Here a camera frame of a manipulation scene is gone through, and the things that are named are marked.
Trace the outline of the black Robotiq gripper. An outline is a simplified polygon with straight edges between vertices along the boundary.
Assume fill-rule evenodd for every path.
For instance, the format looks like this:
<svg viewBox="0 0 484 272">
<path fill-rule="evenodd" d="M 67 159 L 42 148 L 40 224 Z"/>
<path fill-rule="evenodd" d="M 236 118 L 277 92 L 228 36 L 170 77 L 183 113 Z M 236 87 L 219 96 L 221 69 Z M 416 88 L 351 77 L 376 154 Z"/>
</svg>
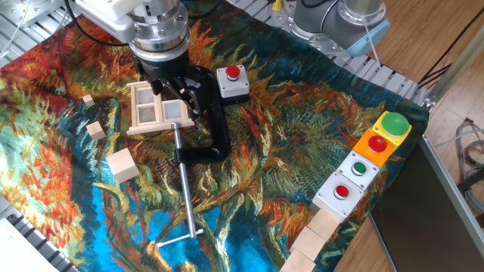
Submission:
<svg viewBox="0 0 484 272">
<path fill-rule="evenodd" d="M 150 52 L 131 47 L 135 71 L 145 78 L 155 96 L 164 89 L 161 79 L 166 80 L 166 86 L 182 100 L 194 114 L 201 114 L 195 90 L 183 79 L 188 74 L 188 49 L 165 52 Z"/>
</svg>

